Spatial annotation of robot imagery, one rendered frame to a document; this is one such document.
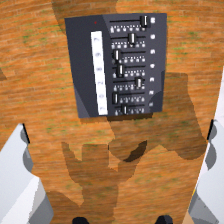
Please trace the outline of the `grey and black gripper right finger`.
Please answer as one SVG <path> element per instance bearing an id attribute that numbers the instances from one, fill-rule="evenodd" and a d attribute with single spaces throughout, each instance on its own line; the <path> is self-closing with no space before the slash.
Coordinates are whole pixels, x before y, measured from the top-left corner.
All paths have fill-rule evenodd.
<path id="1" fill-rule="evenodd" d="M 188 208 L 194 224 L 224 224 L 224 128 L 217 119 L 210 124 L 205 158 L 209 171 L 201 175 Z"/>

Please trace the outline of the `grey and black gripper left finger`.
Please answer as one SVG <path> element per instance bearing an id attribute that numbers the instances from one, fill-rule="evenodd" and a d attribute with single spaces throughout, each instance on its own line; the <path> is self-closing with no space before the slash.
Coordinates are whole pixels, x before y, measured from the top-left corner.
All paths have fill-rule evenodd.
<path id="1" fill-rule="evenodd" d="M 29 144 L 19 123 L 0 151 L 0 224 L 50 224 L 54 216 L 40 178 L 31 174 Z"/>

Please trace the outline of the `dark grey lighting desk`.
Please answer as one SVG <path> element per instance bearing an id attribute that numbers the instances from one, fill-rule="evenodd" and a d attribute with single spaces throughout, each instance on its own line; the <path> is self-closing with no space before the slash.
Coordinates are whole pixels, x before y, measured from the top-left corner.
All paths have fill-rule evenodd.
<path id="1" fill-rule="evenodd" d="M 79 119 L 162 112 L 167 13 L 64 20 Z"/>

